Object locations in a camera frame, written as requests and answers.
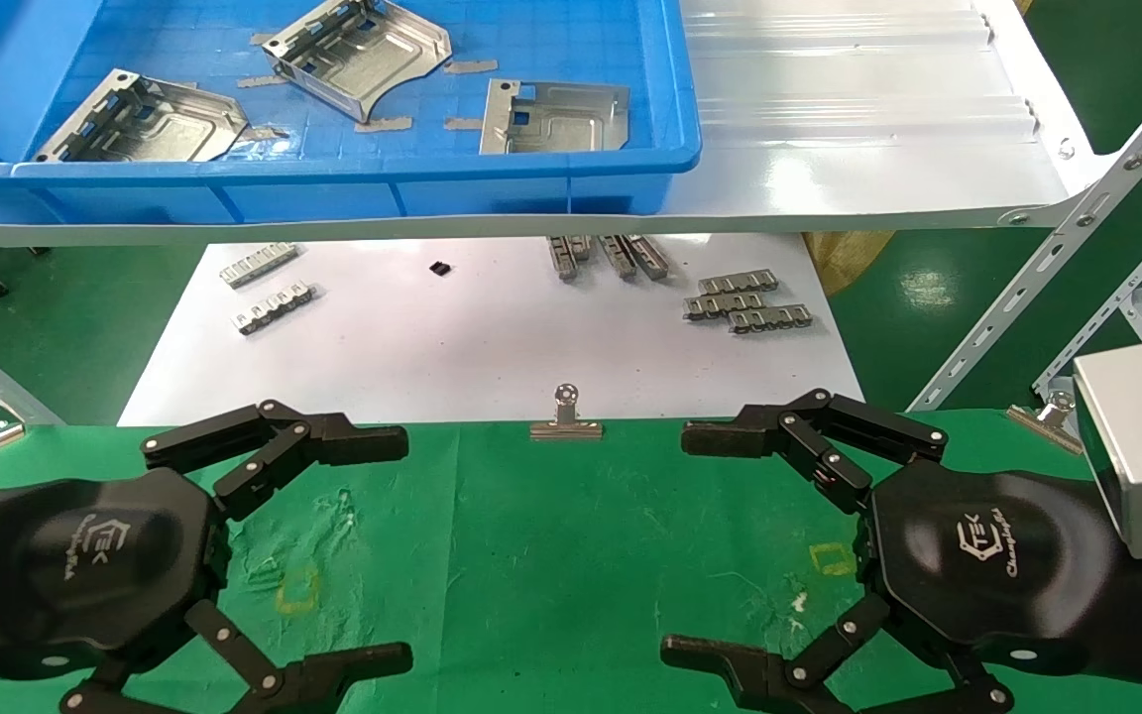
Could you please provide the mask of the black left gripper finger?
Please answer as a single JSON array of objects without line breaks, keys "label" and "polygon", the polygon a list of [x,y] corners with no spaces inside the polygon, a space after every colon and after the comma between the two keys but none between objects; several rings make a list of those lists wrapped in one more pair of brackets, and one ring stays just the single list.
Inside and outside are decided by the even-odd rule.
[{"label": "black left gripper finger", "polygon": [[403,426],[357,426],[344,414],[300,414],[265,401],[147,438],[148,467],[187,474],[231,458],[240,464],[214,483],[214,502],[240,523],[304,470],[399,462],[409,454]]}]

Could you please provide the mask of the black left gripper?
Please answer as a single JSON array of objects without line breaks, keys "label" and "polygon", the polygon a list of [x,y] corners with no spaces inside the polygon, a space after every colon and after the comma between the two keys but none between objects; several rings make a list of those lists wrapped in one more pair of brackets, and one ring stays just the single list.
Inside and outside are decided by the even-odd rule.
[{"label": "black left gripper", "polygon": [[98,665],[61,713],[176,713],[123,687],[196,633],[248,685],[231,713],[336,713],[355,683],[412,669],[403,642],[276,667],[214,605],[230,555],[214,499],[167,467],[0,489],[0,679]]}]

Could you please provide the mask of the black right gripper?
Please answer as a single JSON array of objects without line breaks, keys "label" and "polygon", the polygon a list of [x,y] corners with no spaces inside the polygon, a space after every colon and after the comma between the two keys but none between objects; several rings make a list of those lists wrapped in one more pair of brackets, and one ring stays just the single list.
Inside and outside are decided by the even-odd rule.
[{"label": "black right gripper", "polygon": [[[719,676],[739,709],[761,713],[851,713],[828,679],[884,625],[925,663],[944,661],[954,685],[871,713],[1010,713],[1014,695],[978,660],[1047,676],[1142,677],[1119,587],[1129,554],[1096,488],[1018,470],[957,473],[934,464],[947,443],[941,430],[829,390],[747,404],[730,420],[685,423],[687,455],[778,456],[843,514],[868,507],[861,537],[875,595],[793,659],[666,636],[661,660]],[[910,465],[872,488],[841,444]]]}]

